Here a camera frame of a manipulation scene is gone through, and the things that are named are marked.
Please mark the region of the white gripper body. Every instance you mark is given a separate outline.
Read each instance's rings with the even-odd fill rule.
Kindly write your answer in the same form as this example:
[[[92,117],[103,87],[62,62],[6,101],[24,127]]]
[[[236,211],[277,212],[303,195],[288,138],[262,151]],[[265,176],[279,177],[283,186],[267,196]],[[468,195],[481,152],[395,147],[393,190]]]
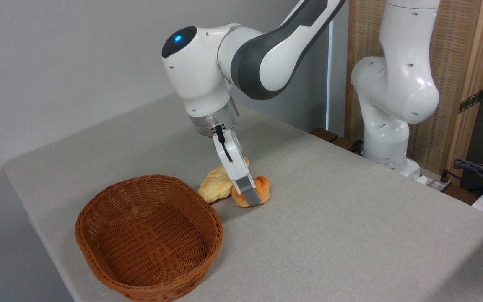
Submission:
[[[215,128],[213,141],[226,174],[232,182],[250,174],[234,130]]]

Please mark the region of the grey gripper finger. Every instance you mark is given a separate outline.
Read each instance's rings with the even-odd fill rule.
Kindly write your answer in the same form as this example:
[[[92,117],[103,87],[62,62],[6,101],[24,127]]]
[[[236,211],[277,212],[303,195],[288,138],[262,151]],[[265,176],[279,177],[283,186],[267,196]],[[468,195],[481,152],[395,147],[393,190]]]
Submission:
[[[238,193],[238,197],[234,199],[234,204],[242,208],[260,204],[261,200],[257,195],[256,185],[254,184],[254,180],[251,178],[250,174],[236,180],[234,183]]]

